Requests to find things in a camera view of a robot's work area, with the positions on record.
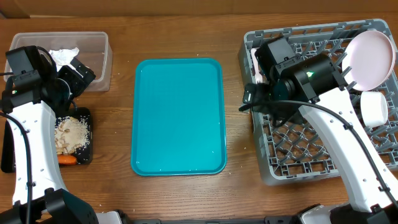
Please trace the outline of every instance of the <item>orange carrot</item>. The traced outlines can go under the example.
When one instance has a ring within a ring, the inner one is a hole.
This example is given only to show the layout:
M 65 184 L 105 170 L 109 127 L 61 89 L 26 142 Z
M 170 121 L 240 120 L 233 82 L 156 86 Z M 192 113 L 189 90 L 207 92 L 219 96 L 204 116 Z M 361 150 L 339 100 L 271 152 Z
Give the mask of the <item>orange carrot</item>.
M 58 155 L 58 163 L 61 165 L 75 165 L 77 159 L 75 156 Z

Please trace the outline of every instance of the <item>wooden table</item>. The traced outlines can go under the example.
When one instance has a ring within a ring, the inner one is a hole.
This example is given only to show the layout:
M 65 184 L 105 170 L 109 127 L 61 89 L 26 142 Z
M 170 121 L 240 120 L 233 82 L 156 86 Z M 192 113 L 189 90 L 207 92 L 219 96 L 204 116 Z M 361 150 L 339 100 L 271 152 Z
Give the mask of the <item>wooden table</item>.
M 6 61 L 2 52 L 19 32 L 105 31 L 109 35 L 111 88 L 86 92 L 76 101 L 94 116 L 93 162 L 61 168 L 68 190 L 96 212 L 118 208 L 131 218 L 163 220 L 287 215 L 315 203 L 331 205 L 348 198 L 340 178 L 277 187 L 262 183 L 251 117 L 238 112 L 243 94 L 238 50 L 243 35 L 258 29 L 372 18 L 386 20 L 398 40 L 398 15 L 383 12 L 0 20 L 0 68 Z M 135 69 L 148 58 L 185 57 L 211 57 L 223 67 L 228 163 L 218 175 L 139 177 L 130 166 Z M 11 208 L 15 178 L 0 172 L 0 212 Z

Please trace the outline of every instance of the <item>green light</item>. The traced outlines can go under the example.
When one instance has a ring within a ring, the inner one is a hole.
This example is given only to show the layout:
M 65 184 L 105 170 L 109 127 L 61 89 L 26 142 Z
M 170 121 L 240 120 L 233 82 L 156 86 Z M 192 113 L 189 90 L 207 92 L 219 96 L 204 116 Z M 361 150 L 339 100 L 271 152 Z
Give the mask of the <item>green light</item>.
M 310 78 L 312 75 L 314 74 L 314 72 L 307 72 L 307 76 Z

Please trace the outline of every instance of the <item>teal tray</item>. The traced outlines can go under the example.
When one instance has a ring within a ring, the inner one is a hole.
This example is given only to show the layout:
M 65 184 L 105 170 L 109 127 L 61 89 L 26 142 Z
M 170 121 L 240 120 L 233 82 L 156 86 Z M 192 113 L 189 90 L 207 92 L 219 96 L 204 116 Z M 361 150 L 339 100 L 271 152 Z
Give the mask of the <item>teal tray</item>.
M 136 69 L 131 167 L 142 176 L 217 174 L 227 161 L 223 76 L 211 58 Z

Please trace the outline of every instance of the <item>dish rack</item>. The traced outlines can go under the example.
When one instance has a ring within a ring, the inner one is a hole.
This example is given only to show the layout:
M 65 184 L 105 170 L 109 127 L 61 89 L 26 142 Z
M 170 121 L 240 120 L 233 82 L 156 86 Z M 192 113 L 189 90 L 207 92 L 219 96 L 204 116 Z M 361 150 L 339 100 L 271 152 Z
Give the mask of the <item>dish rack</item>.
M 304 59 L 317 54 L 327 54 L 341 69 L 341 62 L 346 56 L 345 48 L 354 37 L 367 30 L 377 30 L 388 36 L 395 53 L 398 54 L 390 29 L 381 19 L 247 32 L 238 55 L 243 83 L 255 83 L 250 50 L 260 47 L 273 37 L 283 35 L 288 38 L 294 52 Z M 388 80 L 373 91 L 379 91 L 386 97 L 389 119 L 385 125 L 374 129 L 365 128 L 365 131 L 386 166 L 389 169 L 397 169 L 398 108 L 395 105 L 398 106 L 398 84 L 395 73 L 392 72 Z M 361 119 L 360 92 L 349 92 L 355 112 Z M 282 127 L 272 129 L 268 114 L 252 112 L 252 118 L 257 161 L 261 178 L 267 185 L 339 176 L 328 151 L 309 123 L 286 123 Z

